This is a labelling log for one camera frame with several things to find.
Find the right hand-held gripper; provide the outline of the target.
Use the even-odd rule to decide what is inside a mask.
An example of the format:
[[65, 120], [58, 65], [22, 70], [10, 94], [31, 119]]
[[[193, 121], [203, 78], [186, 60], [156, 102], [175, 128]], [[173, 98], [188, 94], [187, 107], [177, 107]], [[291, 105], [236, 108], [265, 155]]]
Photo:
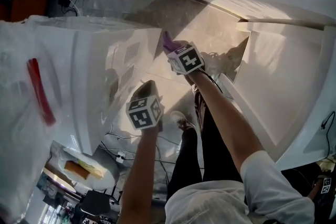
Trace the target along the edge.
[[193, 43], [187, 41], [167, 41], [166, 56], [172, 70], [187, 75], [204, 66], [204, 60]]

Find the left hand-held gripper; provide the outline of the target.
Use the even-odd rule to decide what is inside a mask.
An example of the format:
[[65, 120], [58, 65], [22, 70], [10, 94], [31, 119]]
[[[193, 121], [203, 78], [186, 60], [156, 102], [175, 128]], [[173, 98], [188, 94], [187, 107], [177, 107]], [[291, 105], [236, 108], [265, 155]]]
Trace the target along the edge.
[[163, 107], [155, 81], [149, 80], [133, 93], [130, 102], [126, 104], [127, 116], [135, 130], [145, 130], [158, 127], [163, 130]]

